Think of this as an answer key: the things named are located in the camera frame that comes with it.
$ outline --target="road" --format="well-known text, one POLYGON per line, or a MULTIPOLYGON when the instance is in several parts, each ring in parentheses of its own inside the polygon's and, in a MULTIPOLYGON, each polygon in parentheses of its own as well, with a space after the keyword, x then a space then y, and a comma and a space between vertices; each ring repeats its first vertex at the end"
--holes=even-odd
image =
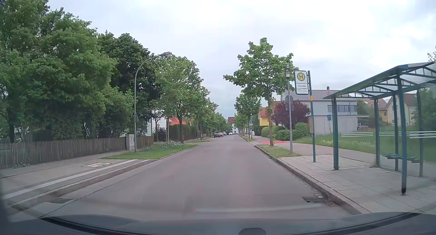
POLYGON ((330 203, 237 135, 141 167, 129 177, 67 194, 50 215, 102 214, 139 220, 197 218, 340 218, 330 203))

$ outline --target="bus shelter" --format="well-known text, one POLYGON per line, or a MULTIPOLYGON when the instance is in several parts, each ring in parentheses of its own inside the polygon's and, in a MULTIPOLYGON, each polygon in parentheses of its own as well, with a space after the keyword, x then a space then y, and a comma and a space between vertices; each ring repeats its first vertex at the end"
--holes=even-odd
POLYGON ((423 140, 425 138, 436 137, 436 131, 424 131, 421 122, 421 91, 425 88, 435 88, 436 85, 436 64, 434 62, 423 62, 423 63, 411 63, 395 66, 387 71, 379 73, 373 77, 370 77, 364 81, 358 82, 350 87, 342 89, 338 92, 330 94, 324 99, 331 99, 332 103, 332 117, 333 117, 333 168, 335 170, 339 169, 339 132, 337 123, 337 98, 357 98, 357 99, 372 99, 374 100, 374 115, 377 116, 375 120, 375 165, 380 166, 380 121, 378 119, 379 115, 379 103, 378 100, 383 100, 386 97, 393 96, 393 124, 394 132, 393 137, 395 138, 395 152, 383 153, 382 157, 387 159, 395 160, 395 169, 398 170, 398 162, 401 162, 401 193, 406 192, 406 181, 407 181, 407 166, 408 161, 410 163, 419 164, 419 176, 423 174, 424 167, 424 156, 423 156, 423 140), (405 100, 404 93, 410 93, 416 91, 417 99, 417 125, 418 130, 413 132, 406 131, 406 110, 405 110, 405 100), (414 156, 409 156, 407 152, 407 137, 411 138, 410 135, 413 134, 413 138, 419 141, 419 151, 418 154, 414 156))

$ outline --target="drain grate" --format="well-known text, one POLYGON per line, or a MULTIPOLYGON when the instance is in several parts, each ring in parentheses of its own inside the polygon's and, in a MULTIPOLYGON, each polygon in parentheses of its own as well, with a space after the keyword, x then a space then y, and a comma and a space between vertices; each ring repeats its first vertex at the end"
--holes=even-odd
POLYGON ((317 197, 317 196, 313 196, 313 197, 302 197, 306 202, 308 203, 322 203, 325 202, 326 199, 323 197, 317 197))
POLYGON ((68 201, 70 201, 72 198, 55 198, 49 201, 49 203, 54 203, 54 204, 63 204, 66 203, 68 201))

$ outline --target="parked car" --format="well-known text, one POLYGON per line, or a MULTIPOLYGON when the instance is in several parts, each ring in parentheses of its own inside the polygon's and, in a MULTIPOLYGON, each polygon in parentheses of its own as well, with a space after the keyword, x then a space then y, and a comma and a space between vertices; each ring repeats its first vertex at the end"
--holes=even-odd
POLYGON ((364 130, 371 130, 371 129, 366 125, 357 126, 357 131, 364 131, 364 130))

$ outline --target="bus shelter roof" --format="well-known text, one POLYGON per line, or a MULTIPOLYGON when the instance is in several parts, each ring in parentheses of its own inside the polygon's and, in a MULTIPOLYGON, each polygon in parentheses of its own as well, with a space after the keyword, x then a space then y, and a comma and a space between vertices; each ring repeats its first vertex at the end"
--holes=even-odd
POLYGON ((436 64, 433 61, 398 65, 355 85, 330 94, 333 97, 380 99, 402 92, 410 92, 436 84, 436 64))

